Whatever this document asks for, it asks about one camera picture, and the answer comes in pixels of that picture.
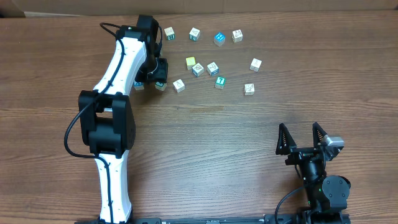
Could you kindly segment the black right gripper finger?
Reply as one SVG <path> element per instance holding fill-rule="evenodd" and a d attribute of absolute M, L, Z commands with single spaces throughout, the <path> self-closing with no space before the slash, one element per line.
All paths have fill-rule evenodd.
<path fill-rule="evenodd" d="M 297 148 L 295 141 L 289 133 L 289 130 L 284 123 L 279 124 L 279 133 L 277 146 L 275 150 L 276 155 L 289 155 Z"/>
<path fill-rule="evenodd" d="M 327 132 L 324 131 L 323 128 L 317 122 L 313 123 L 312 131 L 313 131 L 313 146 L 318 147 L 321 144 L 323 137 L 327 135 Z"/>

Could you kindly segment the green 4 wooden block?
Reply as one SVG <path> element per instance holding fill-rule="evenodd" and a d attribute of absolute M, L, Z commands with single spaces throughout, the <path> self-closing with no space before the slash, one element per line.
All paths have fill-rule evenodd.
<path fill-rule="evenodd" d="M 161 82 L 156 82 L 155 83 L 155 88 L 160 90 L 160 91 L 164 91 L 167 87 L 166 83 L 161 83 Z"/>

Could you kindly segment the leaf drawing wooden block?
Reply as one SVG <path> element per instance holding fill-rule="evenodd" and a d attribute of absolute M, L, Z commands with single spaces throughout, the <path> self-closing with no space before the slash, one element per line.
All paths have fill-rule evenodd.
<path fill-rule="evenodd" d="M 200 63 L 197 63 L 192 67 L 192 72 L 196 77 L 199 77 L 204 71 L 205 69 Z"/>

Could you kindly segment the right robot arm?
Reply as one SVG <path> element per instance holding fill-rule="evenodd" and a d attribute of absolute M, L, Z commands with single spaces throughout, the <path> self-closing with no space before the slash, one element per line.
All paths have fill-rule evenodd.
<path fill-rule="evenodd" d="M 312 125 L 313 146 L 298 147 L 286 125 L 279 124 L 278 141 L 275 153 L 287 156 L 285 164 L 294 166 L 303 185 L 284 196 L 274 211 L 274 221 L 279 223 L 349 223 L 347 199 L 351 188 L 350 181 L 340 175 L 327 175 L 326 163 L 332 161 L 344 148 L 345 142 L 340 136 L 329 135 L 317 123 Z M 297 210 L 295 215 L 285 218 L 278 215 L 283 202 L 304 189 L 308 207 Z"/>

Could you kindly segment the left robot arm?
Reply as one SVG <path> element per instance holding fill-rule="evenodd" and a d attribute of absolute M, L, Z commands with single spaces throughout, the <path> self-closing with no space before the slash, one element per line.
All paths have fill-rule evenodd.
<path fill-rule="evenodd" d="M 160 56 L 162 32 L 152 17 L 140 15 L 135 26 L 117 26 L 116 48 L 101 81 L 78 98 L 83 143 L 97 164 L 101 212 L 95 223 L 131 223 L 127 159 L 136 124 L 129 94 L 134 84 L 166 83 L 168 63 Z"/>

